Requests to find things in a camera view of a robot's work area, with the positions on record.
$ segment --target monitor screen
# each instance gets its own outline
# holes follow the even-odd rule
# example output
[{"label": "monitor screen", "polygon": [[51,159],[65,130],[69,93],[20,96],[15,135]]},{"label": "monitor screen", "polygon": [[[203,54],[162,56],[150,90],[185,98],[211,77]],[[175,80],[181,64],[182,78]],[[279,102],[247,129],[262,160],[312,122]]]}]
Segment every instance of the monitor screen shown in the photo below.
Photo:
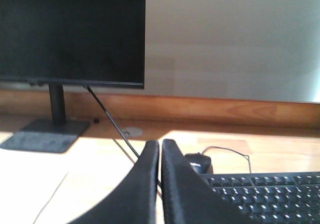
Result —
[{"label": "monitor screen", "polygon": [[146,0],[0,0],[0,80],[143,88]]}]

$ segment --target desk surface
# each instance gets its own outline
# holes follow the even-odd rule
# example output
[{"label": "desk surface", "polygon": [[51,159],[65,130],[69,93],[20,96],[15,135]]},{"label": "desk surface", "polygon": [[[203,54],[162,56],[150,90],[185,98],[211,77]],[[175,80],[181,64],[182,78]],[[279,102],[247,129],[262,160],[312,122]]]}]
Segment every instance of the desk surface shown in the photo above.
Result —
[{"label": "desk surface", "polygon": [[[30,116],[0,116],[0,141],[33,119]],[[142,136],[130,140],[138,153],[146,140],[169,138],[176,140],[184,154],[201,152],[212,145],[248,154],[253,173],[320,170],[319,130],[122,120],[118,124],[122,128],[139,127],[143,130]],[[133,163],[113,138],[136,160],[108,120],[92,123],[66,153],[57,154],[67,163],[68,174],[36,224],[71,221],[102,200],[126,176]],[[206,155],[211,157],[217,174],[249,171],[247,161],[233,152],[212,149]],[[162,215],[162,204],[158,198],[159,224],[164,223]]]}]

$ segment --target black mouse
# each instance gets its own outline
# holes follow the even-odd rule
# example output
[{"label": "black mouse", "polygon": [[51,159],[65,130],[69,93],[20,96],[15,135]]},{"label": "black mouse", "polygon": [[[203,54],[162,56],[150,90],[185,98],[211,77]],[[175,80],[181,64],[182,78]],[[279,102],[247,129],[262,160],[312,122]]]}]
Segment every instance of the black mouse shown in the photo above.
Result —
[{"label": "black mouse", "polygon": [[184,156],[194,171],[198,174],[213,173],[211,158],[200,153],[185,154]]}]

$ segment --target paper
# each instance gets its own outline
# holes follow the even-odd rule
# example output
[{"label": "paper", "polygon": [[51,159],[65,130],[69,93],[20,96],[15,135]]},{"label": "paper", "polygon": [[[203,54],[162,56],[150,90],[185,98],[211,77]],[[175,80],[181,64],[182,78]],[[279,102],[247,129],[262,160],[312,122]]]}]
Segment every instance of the paper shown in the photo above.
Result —
[{"label": "paper", "polygon": [[68,169],[63,154],[0,149],[0,224],[33,224]]}]

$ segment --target black keyboard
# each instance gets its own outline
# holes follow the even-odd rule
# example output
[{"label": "black keyboard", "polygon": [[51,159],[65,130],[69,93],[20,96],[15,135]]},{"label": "black keyboard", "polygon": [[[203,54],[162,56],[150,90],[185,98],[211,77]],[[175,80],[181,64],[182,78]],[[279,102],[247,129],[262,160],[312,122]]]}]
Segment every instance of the black keyboard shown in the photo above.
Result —
[{"label": "black keyboard", "polygon": [[320,224],[320,172],[201,174],[212,190],[263,224]]}]

